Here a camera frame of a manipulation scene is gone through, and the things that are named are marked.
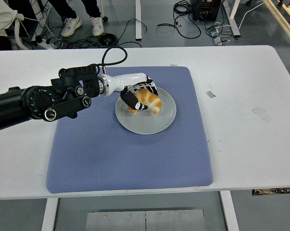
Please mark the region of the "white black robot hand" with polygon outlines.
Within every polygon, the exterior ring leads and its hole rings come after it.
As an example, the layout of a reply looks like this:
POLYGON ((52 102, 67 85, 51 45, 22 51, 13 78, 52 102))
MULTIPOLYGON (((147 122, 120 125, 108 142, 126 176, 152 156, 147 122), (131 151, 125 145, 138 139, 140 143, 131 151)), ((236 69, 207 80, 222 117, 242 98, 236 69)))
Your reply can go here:
POLYGON ((157 88, 151 78, 145 73, 133 73, 111 77, 107 74, 98 75, 100 96, 109 96, 113 92, 120 92, 121 99, 134 110, 146 110, 148 105, 143 105, 130 89, 148 89, 158 96, 157 88))

